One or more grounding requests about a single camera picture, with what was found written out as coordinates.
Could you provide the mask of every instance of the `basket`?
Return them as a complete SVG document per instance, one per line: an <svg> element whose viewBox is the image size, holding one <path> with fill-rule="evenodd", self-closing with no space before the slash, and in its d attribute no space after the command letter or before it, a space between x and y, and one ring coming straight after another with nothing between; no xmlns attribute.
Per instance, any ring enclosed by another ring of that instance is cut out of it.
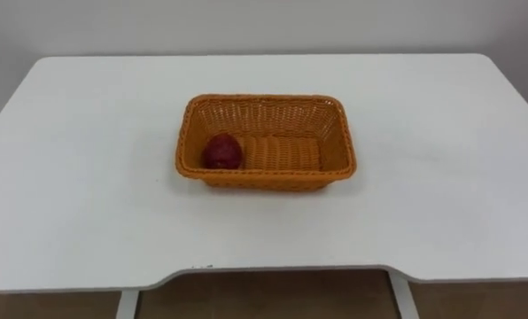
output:
<svg viewBox="0 0 528 319"><path fill-rule="evenodd" d="M220 133L240 143L239 169L203 168L202 151ZM214 187L314 191L350 177L356 159L333 97L208 94L185 109L175 167Z"/></svg>

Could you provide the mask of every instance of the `white wall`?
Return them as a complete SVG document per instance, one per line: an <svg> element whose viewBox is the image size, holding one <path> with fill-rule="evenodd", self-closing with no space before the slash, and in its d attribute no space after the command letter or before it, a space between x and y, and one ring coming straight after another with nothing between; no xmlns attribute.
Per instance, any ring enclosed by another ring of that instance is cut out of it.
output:
<svg viewBox="0 0 528 319"><path fill-rule="evenodd" d="M528 101L528 0L0 0L0 109L40 57L481 52Z"/></svg>

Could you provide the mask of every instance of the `table leg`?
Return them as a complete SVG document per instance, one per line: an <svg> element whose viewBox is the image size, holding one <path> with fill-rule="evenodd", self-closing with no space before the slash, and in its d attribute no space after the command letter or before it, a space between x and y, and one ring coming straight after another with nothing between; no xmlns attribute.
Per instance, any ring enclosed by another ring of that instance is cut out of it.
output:
<svg viewBox="0 0 528 319"><path fill-rule="evenodd" d="M116 319L135 319L136 307L140 291L126 290L122 291L119 300L119 309L116 312Z"/></svg>
<svg viewBox="0 0 528 319"><path fill-rule="evenodd" d="M419 319L420 316L417 314L417 308L415 307L412 292L409 290L408 281L393 271L389 271L388 275L390 276L390 282L392 283L394 298L396 299L396 304L398 304L400 317L402 319Z"/></svg>

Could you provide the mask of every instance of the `white desk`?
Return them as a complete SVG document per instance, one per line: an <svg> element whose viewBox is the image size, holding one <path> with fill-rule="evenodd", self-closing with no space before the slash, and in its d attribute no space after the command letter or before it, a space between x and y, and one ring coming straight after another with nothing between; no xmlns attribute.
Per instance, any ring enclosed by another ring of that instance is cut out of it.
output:
<svg viewBox="0 0 528 319"><path fill-rule="evenodd" d="M207 92L338 98L357 173L312 194L182 178L182 112ZM528 278L528 105L490 59L46 58L0 114L0 292L286 267Z"/></svg>

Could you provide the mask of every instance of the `floor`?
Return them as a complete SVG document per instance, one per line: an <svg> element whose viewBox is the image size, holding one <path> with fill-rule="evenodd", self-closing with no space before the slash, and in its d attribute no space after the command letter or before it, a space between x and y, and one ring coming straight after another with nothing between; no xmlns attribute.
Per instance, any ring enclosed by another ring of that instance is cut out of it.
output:
<svg viewBox="0 0 528 319"><path fill-rule="evenodd" d="M528 319L528 283L413 284L421 319ZM114 318L116 292L0 295L0 319ZM180 276L144 292L138 319L399 319L379 270Z"/></svg>

